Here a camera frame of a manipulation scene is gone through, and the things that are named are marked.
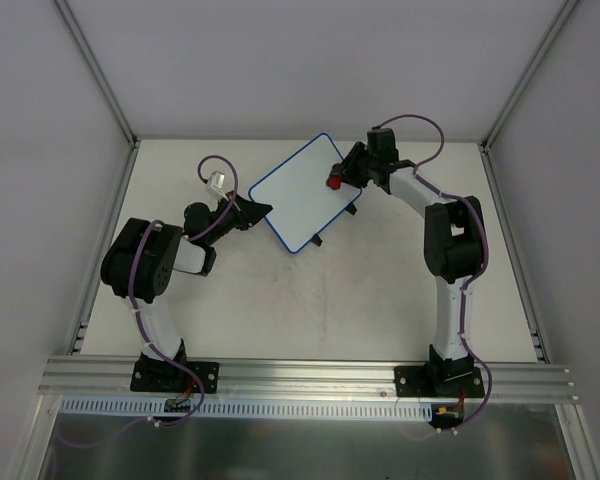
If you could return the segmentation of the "blue framed whiteboard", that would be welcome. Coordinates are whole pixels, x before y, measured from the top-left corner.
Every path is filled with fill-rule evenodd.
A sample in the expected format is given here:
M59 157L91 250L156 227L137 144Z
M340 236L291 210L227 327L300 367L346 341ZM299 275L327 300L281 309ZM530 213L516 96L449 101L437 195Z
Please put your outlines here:
M331 136L321 133L249 188L251 201L272 207L265 220L289 253L312 243L361 196L361 188L327 185L342 160Z

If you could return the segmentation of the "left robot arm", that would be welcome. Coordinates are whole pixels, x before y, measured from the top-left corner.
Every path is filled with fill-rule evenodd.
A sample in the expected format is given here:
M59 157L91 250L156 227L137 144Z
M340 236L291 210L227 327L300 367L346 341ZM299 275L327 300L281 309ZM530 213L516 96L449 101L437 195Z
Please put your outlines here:
M214 244L233 230L246 231L273 211L266 203L235 192L212 210L195 202L184 210L184 224L129 219L105 254L101 281L123 299L143 341L141 359L155 365L154 378L168 390L188 381L186 347L171 319L164 294L177 270L207 276L216 261Z

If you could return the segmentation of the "red whiteboard eraser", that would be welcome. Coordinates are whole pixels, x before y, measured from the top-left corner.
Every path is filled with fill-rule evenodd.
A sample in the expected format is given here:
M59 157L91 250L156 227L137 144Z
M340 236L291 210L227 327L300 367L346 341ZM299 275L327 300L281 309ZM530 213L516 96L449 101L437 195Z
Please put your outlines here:
M326 186L331 190L339 190L342 184L342 168L340 164L334 164L326 180Z

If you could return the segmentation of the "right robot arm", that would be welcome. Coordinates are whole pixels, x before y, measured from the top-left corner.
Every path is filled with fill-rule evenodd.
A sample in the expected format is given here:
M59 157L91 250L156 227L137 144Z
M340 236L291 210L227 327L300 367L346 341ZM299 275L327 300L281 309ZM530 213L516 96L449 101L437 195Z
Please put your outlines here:
M428 359L420 367L394 369L399 397L480 398L484 395L476 356L469 346L473 284L488 266L481 204L473 196L444 192L401 160L392 129L376 126L334 165L326 185L364 188L373 183L410 206L424 220L425 264L436 282L436 328Z

